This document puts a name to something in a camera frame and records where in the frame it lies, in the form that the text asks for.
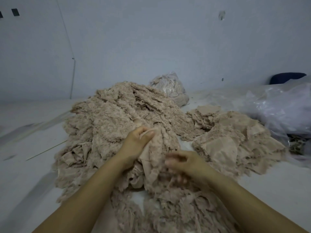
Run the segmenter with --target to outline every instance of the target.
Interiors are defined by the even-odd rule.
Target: person's left hand
[[[150,131],[139,139],[139,136],[150,128],[141,126],[131,131],[123,142],[123,145],[116,156],[124,162],[124,168],[128,169],[134,165],[134,161],[140,156],[144,147],[153,138],[155,132]]]

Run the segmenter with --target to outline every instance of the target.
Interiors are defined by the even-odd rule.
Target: forearm
[[[112,157],[34,233],[91,232],[123,168],[119,156]]]
[[[234,180],[210,170],[206,180],[231,215],[247,233],[306,232]]]

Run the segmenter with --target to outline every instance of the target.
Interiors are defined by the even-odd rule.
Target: wall
[[[0,103],[69,98],[73,56],[57,0],[0,0],[0,11]]]
[[[264,84],[288,71],[311,73],[311,0],[59,4],[76,58],[74,97],[118,81],[148,83],[169,71],[188,90]]]

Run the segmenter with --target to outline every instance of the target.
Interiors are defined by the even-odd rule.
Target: fluffy beige fabric
[[[265,127],[245,115],[221,113],[215,106],[184,114],[161,92],[135,83],[98,90],[74,104],[72,112],[76,115],[64,126],[69,134],[67,147],[55,156],[56,186],[64,188],[60,202],[116,154],[131,130],[144,124],[158,131],[148,144],[147,177],[140,160],[111,195],[120,232],[238,232],[212,192],[202,192],[192,183],[178,186],[164,167],[164,153],[180,148],[178,135],[193,140],[193,147],[209,164],[233,178],[249,170],[265,172],[285,151]],[[144,202],[144,215],[130,200],[131,189],[142,184],[150,195]]]

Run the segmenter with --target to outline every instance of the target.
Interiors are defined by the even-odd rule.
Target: person
[[[142,126],[130,132],[119,152],[109,159],[73,196],[41,223],[33,233],[88,233],[102,211],[115,183],[134,165],[154,132]],[[166,154],[166,166],[178,174],[183,184],[192,178],[201,189],[211,188],[240,227],[249,233],[307,232],[260,201],[232,179],[211,168],[196,152]]]

